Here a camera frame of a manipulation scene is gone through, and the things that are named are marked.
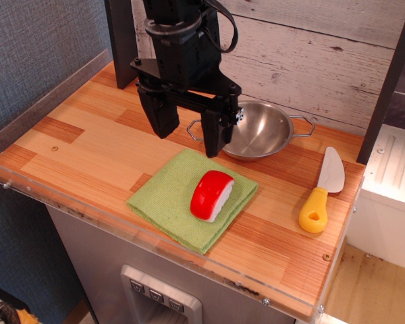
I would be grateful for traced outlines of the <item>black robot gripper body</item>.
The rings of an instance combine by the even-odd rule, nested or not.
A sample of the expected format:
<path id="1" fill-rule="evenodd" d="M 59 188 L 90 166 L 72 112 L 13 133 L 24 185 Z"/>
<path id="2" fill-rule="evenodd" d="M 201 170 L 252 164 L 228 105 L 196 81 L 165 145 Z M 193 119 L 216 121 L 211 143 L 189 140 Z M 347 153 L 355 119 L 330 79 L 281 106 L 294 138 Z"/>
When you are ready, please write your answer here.
<path id="1" fill-rule="evenodd" d="M 241 88 L 223 75 L 219 64 L 223 49 L 217 26 L 147 26 L 155 57 L 137 57 L 132 68 L 139 83 L 152 92 L 164 92 L 169 102 L 196 111 L 216 111 L 236 125 L 243 110 Z"/>

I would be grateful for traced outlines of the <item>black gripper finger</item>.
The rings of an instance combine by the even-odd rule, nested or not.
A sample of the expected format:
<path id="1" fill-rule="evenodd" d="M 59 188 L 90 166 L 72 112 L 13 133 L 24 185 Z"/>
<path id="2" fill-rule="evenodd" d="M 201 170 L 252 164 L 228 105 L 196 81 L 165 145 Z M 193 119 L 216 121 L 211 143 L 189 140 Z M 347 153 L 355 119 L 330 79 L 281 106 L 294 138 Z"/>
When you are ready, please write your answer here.
<path id="1" fill-rule="evenodd" d="M 138 87 L 142 108 L 154 133 L 159 138 L 168 137 L 180 124 L 177 106 L 168 101 L 164 92 L 152 92 Z"/>
<path id="2" fill-rule="evenodd" d="M 224 121 L 220 113 L 210 110 L 201 115 L 201 124 L 206 156 L 216 157 L 231 142 L 234 125 Z"/>

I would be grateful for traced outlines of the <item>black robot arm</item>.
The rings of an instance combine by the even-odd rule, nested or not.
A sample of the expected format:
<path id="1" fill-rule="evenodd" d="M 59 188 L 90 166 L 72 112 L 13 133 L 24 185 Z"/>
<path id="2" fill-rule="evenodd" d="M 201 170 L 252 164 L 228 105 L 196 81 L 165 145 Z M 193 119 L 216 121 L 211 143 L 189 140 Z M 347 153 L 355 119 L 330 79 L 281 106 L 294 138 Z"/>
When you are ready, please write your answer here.
<path id="1" fill-rule="evenodd" d="M 207 157 L 213 158 L 232 140 L 243 118 L 238 104 L 242 89 L 225 76 L 221 56 L 236 48 L 238 31 L 224 49 L 218 15 L 235 24 L 218 1 L 145 1 L 144 27 L 155 58 L 135 58 L 140 102 L 155 134 L 169 136 L 180 124 L 178 107 L 200 114 Z"/>

